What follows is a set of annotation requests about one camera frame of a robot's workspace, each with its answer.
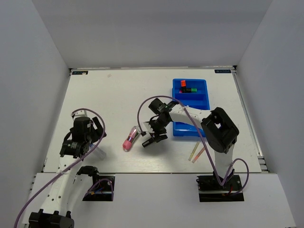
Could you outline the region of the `clear spray bottle blue cap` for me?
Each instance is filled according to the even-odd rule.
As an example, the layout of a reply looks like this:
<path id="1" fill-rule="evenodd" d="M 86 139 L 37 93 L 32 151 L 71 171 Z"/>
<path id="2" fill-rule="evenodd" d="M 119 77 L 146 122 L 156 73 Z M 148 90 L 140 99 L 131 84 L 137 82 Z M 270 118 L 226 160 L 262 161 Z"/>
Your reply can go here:
<path id="1" fill-rule="evenodd" d="M 102 149 L 100 149 L 98 146 L 96 146 L 95 144 L 91 144 L 90 148 L 91 149 L 94 148 L 92 154 L 95 157 L 97 157 L 98 159 L 103 160 L 106 158 L 106 153 Z"/>

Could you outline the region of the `pink crayon tube case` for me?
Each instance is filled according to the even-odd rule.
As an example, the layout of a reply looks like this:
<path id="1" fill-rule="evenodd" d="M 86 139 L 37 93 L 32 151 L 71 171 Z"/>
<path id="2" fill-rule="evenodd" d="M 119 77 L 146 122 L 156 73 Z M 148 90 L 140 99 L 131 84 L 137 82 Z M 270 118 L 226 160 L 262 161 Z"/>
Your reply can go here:
<path id="1" fill-rule="evenodd" d="M 131 131 L 129 132 L 129 135 L 127 136 L 127 138 L 125 139 L 124 143 L 122 144 L 123 150 L 125 152 L 130 151 L 130 149 L 133 146 L 133 143 L 135 142 L 135 140 L 137 139 L 137 137 L 140 134 L 140 130 L 138 126 L 134 126 Z"/>

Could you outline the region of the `yellow thin pen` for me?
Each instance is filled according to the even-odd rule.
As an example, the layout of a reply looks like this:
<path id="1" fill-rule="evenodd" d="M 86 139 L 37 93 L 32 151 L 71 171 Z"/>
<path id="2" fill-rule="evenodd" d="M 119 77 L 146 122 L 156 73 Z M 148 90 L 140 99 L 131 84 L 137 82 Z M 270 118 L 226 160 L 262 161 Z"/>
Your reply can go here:
<path id="1" fill-rule="evenodd" d="M 193 148 L 193 150 L 192 150 L 192 152 L 190 153 L 190 156 L 189 156 L 189 158 L 188 158 L 189 161 L 191 161 L 191 159 L 193 158 L 194 153 L 195 153 L 195 151 L 197 150 L 199 144 L 200 144 L 200 142 L 196 142 L 196 144 L 195 144 L 195 146 L 194 146 L 194 148 Z"/>

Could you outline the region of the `orange thin pen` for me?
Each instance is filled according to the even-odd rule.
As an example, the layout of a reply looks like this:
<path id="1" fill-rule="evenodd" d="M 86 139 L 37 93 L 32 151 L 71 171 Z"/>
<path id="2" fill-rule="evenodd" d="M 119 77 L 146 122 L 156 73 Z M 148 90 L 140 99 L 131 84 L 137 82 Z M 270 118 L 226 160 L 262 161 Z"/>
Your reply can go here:
<path id="1" fill-rule="evenodd" d="M 205 151 L 205 148 L 203 147 L 203 148 L 199 151 L 199 153 L 195 156 L 195 158 L 192 160 L 192 163 L 195 163 L 195 162 L 198 160 L 198 158 L 203 154 L 204 151 Z"/>

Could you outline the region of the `green cap black highlighter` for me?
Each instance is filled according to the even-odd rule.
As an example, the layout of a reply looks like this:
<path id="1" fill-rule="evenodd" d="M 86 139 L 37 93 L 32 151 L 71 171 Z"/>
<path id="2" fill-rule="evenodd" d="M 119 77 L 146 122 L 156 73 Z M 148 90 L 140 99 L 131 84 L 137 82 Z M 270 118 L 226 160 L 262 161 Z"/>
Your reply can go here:
<path id="1" fill-rule="evenodd" d="M 196 88 L 184 88 L 181 90 L 183 90 L 184 93 L 196 93 L 197 92 Z"/>

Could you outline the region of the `orange cap black highlighter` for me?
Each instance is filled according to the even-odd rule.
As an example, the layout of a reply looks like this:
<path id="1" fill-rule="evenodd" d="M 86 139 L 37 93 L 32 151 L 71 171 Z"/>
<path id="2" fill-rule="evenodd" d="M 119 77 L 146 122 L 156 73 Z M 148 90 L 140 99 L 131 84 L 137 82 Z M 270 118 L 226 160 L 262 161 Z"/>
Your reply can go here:
<path id="1" fill-rule="evenodd" d="M 181 85 L 182 89 L 186 88 L 186 81 L 185 80 L 181 80 L 180 85 Z"/>

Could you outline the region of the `yellow cap black highlighter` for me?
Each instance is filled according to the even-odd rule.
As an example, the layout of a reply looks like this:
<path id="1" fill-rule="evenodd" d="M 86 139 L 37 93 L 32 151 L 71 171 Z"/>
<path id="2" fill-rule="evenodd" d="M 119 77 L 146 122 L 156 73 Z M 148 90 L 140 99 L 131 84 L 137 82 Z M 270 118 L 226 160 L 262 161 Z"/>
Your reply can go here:
<path id="1" fill-rule="evenodd" d="M 146 140 L 145 142 L 143 142 L 142 146 L 145 148 L 145 147 L 149 146 L 152 143 L 154 143 L 154 139 L 150 138 L 150 139 Z"/>

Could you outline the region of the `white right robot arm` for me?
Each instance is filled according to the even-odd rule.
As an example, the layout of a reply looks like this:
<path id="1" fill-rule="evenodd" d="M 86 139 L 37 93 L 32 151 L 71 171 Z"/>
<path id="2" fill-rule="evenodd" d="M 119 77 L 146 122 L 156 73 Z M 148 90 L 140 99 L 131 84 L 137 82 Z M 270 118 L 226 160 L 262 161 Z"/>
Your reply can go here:
<path id="1" fill-rule="evenodd" d="M 162 96 L 152 96 L 149 99 L 149 109 L 155 114 L 147 122 L 138 121 L 137 126 L 128 135 L 122 148 L 130 150 L 138 135 L 149 134 L 149 139 L 142 143 L 147 147 L 168 138 L 166 127 L 171 122 L 180 122 L 195 127 L 207 151 L 210 146 L 215 152 L 215 158 L 209 159 L 215 176 L 215 185 L 219 189 L 226 189 L 232 183 L 234 175 L 232 158 L 234 145 L 237 142 L 239 130 L 224 109 L 217 107 L 214 110 L 200 110 L 185 106 L 176 98 L 166 104 L 161 101 Z"/>

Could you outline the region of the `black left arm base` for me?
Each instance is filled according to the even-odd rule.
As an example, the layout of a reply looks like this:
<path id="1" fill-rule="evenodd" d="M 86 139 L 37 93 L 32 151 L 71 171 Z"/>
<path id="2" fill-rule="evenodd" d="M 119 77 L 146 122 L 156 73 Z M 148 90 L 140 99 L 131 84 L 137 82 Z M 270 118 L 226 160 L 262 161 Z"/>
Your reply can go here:
<path id="1" fill-rule="evenodd" d="M 114 199 L 115 175 L 95 175 L 93 185 L 82 201 L 111 202 Z"/>

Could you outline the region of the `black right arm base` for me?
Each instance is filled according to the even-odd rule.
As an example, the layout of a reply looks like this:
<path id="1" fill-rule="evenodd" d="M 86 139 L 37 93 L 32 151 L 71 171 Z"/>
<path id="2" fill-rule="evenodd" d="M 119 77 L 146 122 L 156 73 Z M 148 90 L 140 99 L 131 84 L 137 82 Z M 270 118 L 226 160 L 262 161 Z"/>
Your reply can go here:
<path id="1" fill-rule="evenodd" d="M 197 176 L 200 202 L 242 202 L 244 200 L 241 179 L 234 175 L 224 186 L 220 186 L 211 175 Z"/>

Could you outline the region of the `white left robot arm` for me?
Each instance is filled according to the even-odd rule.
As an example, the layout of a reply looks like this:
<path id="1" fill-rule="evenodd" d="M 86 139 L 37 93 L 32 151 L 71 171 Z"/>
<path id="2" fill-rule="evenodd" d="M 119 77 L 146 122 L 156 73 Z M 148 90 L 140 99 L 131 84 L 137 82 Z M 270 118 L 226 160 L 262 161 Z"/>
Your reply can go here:
<path id="1" fill-rule="evenodd" d="M 72 191 L 76 190 L 75 181 L 83 177 L 83 174 L 77 174 L 83 162 L 81 157 L 88 153 L 91 144 L 99 140 L 103 130 L 97 117 L 74 118 L 73 127 L 64 137 L 59 153 L 57 174 L 60 177 L 51 184 L 39 211 L 30 214 L 30 228 L 74 227 L 69 200 L 72 199 Z"/>

